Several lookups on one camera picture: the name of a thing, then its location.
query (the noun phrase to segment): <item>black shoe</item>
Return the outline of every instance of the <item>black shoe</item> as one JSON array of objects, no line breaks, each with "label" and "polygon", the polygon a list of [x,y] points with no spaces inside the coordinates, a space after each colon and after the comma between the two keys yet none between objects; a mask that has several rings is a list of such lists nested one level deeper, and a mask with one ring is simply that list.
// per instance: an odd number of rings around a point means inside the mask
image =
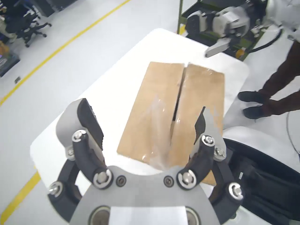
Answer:
[{"label": "black shoe", "polygon": [[264,104],[268,100],[265,95],[256,91],[239,92],[238,98],[244,102],[257,102],[260,104]]},{"label": "black shoe", "polygon": [[249,119],[259,119],[263,117],[269,117],[270,115],[264,114],[261,106],[252,106],[243,110],[243,114]]}]

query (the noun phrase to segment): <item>black office chair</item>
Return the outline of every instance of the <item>black office chair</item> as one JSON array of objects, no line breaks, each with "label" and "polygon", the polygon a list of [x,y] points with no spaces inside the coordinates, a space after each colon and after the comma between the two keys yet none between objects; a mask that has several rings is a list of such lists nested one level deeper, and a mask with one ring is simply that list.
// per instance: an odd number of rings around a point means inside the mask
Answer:
[{"label": "black office chair", "polygon": [[1,13],[5,16],[6,31],[8,33],[15,33],[17,38],[23,38],[26,47],[29,47],[28,42],[33,34],[41,34],[47,37],[46,34],[38,30],[45,26],[51,27],[52,25],[50,23],[39,25],[36,19],[40,17],[37,15],[32,4],[24,0],[1,0],[1,2],[6,7],[6,12]]}]

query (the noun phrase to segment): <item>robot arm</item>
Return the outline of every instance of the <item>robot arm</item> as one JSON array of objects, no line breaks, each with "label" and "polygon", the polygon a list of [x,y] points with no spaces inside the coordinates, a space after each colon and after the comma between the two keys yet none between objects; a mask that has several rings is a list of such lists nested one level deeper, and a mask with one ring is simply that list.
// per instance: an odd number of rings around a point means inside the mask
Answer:
[{"label": "robot arm", "polygon": [[189,34],[212,31],[219,35],[209,47],[211,57],[239,43],[248,30],[258,36],[260,29],[274,24],[283,27],[292,40],[300,41],[300,0],[247,0],[239,7],[228,7],[220,12],[197,11],[187,19]]}]

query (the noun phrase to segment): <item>dark red pants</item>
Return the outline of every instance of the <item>dark red pants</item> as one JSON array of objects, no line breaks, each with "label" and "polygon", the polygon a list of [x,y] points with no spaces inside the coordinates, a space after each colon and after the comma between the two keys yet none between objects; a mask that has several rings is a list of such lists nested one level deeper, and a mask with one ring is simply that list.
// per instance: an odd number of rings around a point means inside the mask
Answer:
[{"label": "dark red pants", "polygon": [[[296,76],[300,76],[300,43],[294,42],[286,60],[279,66],[277,71],[266,81],[263,88],[258,92],[268,99],[279,90],[288,85]],[[267,115],[281,115],[289,111],[300,109],[300,91],[295,92],[279,101],[269,99],[262,105]]]}]

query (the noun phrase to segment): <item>cardboard box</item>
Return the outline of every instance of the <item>cardboard box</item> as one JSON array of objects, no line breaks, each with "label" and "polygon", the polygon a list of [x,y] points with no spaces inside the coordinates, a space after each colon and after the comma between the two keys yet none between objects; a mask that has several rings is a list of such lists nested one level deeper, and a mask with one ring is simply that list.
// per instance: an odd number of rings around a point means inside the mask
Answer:
[{"label": "cardboard box", "polygon": [[[185,166],[203,106],[222,133],[224,84],[224,74],[201,66],[151,62],[117,152],[161,170]],[[216,184],[212,172],[203,182]]]}]

